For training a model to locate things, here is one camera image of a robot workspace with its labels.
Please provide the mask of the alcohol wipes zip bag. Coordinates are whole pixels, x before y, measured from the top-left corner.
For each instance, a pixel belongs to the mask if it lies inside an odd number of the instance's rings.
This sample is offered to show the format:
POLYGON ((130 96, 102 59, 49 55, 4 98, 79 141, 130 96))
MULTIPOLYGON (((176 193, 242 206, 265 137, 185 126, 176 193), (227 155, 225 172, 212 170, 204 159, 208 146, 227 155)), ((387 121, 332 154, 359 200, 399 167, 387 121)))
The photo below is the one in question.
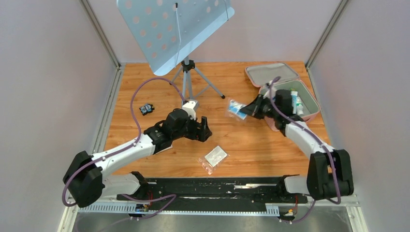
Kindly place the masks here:
POLYGON ((225 116, 237 121, 245 121, 247 119, 247 115, 240 112, 240 110, 245 106, 245 104, 242 104, 230 98, 227 103, 225 116))

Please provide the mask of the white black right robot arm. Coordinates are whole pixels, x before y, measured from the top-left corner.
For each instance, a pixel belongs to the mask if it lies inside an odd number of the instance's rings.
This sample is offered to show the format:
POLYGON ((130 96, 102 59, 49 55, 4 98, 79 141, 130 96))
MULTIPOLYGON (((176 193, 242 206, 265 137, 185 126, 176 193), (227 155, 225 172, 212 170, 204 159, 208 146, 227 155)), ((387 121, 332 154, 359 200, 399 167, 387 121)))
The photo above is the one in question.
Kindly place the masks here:
POLYGON ((296 193, 315 200, 329 200, 340 204, 343 196, 354 192, 350 155, 345 149, 335 149, 321 140, 306 122, 293 113, 293 100, 289 90, 280 89, 259 94, 241 113, 257 119, 273 119, 275 127, 308 157, 306 176, 285 175, 276 188, 279 200, 288 202, 296 193))

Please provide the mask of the large blue cotton packet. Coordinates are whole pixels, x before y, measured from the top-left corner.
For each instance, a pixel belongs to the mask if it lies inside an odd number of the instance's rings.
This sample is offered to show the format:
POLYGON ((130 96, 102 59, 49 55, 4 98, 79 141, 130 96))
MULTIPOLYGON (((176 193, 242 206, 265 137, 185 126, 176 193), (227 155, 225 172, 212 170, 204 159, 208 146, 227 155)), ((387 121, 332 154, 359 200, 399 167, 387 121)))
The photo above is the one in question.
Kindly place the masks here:
POLYGON ((293 108, 294 115, 296 114, 296 110, 297 110, 297 96, 298 96, 297 91, 291 91, 292 108, 293 108))

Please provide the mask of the pink medicine kit case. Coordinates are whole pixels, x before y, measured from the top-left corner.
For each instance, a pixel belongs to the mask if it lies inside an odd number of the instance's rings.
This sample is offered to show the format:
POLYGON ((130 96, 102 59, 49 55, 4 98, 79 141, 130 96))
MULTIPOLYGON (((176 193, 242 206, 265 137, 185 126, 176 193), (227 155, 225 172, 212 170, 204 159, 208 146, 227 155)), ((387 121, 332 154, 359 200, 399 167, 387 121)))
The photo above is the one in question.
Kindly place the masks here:
POLYGON ((245 73, 252 84, 259 89, 260 94, 267 92, 266 83, 277 76, 278 80, 273 87, 275 89, 295 90, 298 92, 298 97, 303 106, 302 119, 309 123, 313 121, 316 115, 320 112, 320 106, 313 94, 300 78, 300 75, 292 69, 288 64, 283 62, 253 65, 245 68, 245 73))

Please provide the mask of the white green medicine bottle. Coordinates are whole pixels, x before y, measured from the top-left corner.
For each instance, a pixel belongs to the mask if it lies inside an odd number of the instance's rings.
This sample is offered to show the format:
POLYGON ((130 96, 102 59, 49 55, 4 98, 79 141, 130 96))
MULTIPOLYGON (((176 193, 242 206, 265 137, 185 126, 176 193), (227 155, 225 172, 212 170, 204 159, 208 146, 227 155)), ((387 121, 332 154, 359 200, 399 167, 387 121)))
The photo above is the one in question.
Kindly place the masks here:
POLYGON ((296 97, 296 114, 302 116, 304 114, 304 107, 299 96, 296 97))

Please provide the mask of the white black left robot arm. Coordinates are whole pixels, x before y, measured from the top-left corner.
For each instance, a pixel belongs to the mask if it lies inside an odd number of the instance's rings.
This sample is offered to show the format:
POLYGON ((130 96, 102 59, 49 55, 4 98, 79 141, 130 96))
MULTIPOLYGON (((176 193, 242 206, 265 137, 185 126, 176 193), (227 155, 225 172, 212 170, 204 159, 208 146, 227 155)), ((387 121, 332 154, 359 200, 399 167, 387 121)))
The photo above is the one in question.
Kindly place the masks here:
POLYGON ((207 117, 198 122, 183 109, 174 109, 165 120, 147 128, 137 138, 105 152, 79 152, 69 166, 63 183, 62 200, 67 206, 87 207, 100 197, 120 194, 144 199, 148 186, 138 171, 113 175, 129 163, 165 151, 174 140, 187 138, 205 142, 212 132, 207 117))

